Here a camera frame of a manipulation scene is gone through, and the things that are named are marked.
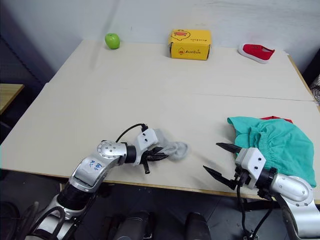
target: yellow box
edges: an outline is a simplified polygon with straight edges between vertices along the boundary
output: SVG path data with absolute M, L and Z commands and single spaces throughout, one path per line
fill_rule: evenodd
M 174 29 L 168 44 L 170 55 L 174 59 L 207 60 L 211 33 L 209 30 Z

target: robotic arm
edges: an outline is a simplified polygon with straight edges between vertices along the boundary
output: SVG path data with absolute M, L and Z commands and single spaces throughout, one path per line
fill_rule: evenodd
M 103 140 L 78 165 L 63 191 L 37 217 L 27 236 L 18 239 L 69 239 L 93 203 L 109 170 L 124 163 L 142 164 L 145 173 L 150 173 L 148 161 L 168 157 L 159 152 L 162 148 L 158 143 L 155 131 L 144 124 L 133 145 Z
M 277 173 L 277 169 L 265 169 L 266 159 L 258 148 L 241 148 L 228 143 L 217 143 L 223 149 L 238 153 L 235 160 L 235 179 L 228 180 L 221 173 L 203 166 L 216 180 L 235 189 L 243 184 L 249 189 L 258 188 L 261 198 L 274 197 L 281 206 L 283 220 L 290 239 L 319 239 L 320 212 L 313 188 L 304 179 Z

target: red sneaker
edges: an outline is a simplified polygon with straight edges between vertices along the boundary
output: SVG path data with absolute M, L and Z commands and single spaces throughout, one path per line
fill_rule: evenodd
M 239 46 L 238 52 L 247 58 L 266 64 L 275 50 L 268 49 L 262 45 L 243 44 Z

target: green apple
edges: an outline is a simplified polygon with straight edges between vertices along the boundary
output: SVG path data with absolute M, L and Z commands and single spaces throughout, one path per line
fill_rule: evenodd
M 120 38 L 115 33 L 107 33 L 104 40 L 110 49 L 118 49 L 120 46 Z

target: gray floor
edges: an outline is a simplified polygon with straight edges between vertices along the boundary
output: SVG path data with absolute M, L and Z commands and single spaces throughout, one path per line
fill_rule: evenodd
M 99 239 L 105 218 L 140 210 L 156 213 L 156 240 L 182 240 L 189 212 L 201 213 L 207 219 L 213 240 L 241 239 L 241 213 L 235 198 L 122 184 L 112 185 L 110 190 L 110 196 L 97 198 L 78 228 L 76 240 Z M 11 171 L 0 181 L 1 201 L 15 203 L 21 213 L 34 201 L 44 208 L 58 192 L 59 183 L 44 176 Z M 248 212 L 247 229 L 253 229 L 265 212 Z M 288 239 L 279 209 L 271 213 L 258 235 L 260 240 Z

